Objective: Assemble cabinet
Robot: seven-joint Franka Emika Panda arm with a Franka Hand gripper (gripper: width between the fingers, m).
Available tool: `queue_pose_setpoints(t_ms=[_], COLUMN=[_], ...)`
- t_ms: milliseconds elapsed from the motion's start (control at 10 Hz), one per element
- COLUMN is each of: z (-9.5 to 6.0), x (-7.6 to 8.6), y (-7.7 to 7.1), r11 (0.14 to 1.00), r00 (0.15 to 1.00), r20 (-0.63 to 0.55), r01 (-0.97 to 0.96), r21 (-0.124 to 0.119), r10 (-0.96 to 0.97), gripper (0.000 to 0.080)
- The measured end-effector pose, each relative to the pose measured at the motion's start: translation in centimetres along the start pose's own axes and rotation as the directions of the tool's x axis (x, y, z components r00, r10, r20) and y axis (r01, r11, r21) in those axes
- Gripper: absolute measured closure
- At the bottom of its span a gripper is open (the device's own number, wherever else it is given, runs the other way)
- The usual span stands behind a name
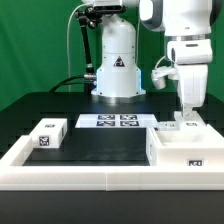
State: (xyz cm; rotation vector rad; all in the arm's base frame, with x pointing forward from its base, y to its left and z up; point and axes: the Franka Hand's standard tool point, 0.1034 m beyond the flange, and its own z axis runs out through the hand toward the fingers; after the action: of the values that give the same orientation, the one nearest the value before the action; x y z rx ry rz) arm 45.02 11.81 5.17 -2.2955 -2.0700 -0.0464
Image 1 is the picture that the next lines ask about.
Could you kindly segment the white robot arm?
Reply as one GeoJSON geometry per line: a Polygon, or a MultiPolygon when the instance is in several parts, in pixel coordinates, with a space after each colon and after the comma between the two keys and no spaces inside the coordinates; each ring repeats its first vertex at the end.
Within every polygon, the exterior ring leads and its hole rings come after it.
{"type": "Polygon", "coordinates": [[[165,87],[167,78],[177,83],[182,115],[203,105],[208,64],[213,51],[209,35],[217,20],[222,0],[82,0],[87,17],[94,24],[102,19],[102,64],[97,70],[93,94],[102,99],[133,98],[143,94],[135,59],[135,29],[119,15],[128,8],[139,10],[145,28],[162,32],[165,59],[169,67],[156,66],[152,81],[165,87]]]}

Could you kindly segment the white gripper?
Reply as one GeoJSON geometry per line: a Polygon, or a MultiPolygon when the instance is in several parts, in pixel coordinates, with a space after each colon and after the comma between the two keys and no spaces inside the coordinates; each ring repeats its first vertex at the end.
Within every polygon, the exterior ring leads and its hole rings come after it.
{"type": "Polygon", "coordinates": [[[167,58],[177,71],[182,115],[184,118],[192,118],[193,107],[201,107],[205,100],[208,64],[213,59],[211,41],[169,41],[167,58]]]}

